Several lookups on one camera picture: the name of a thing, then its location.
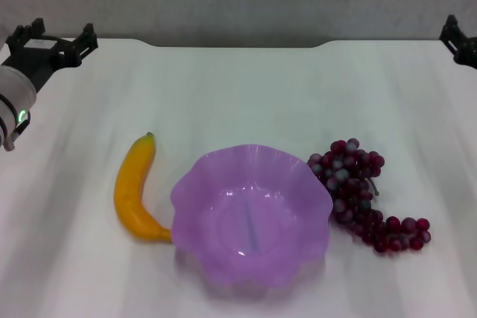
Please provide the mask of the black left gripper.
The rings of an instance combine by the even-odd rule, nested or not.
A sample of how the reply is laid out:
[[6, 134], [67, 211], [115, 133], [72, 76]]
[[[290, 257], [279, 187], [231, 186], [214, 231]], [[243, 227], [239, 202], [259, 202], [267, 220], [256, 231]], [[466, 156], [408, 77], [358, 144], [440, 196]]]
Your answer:
[[98, 48], [98, 38], [92, 23], [87, 23], [82, 34], [73, 41], [48, 36], [47, 39], [56, 40], [50, 49], [25, 46], [31, 39], [42, 39], [44, 33], [43, 18], [36, 18], [30, 25], [18, 25], [7, 37], [10, 56], [2, 63], [25, 75], [36, 92], [44, 87], [56, 71], [80, 66], [82, 60]]

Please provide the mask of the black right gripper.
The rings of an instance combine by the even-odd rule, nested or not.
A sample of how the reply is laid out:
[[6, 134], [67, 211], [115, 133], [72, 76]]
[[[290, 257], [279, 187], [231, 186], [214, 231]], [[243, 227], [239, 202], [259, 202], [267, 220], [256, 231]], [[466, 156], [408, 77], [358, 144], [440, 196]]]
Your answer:
[[454, 15], [448, 15], [439, 40], [452, 53], [456, 63], [477, 69], [476, 37], [465, 37]]

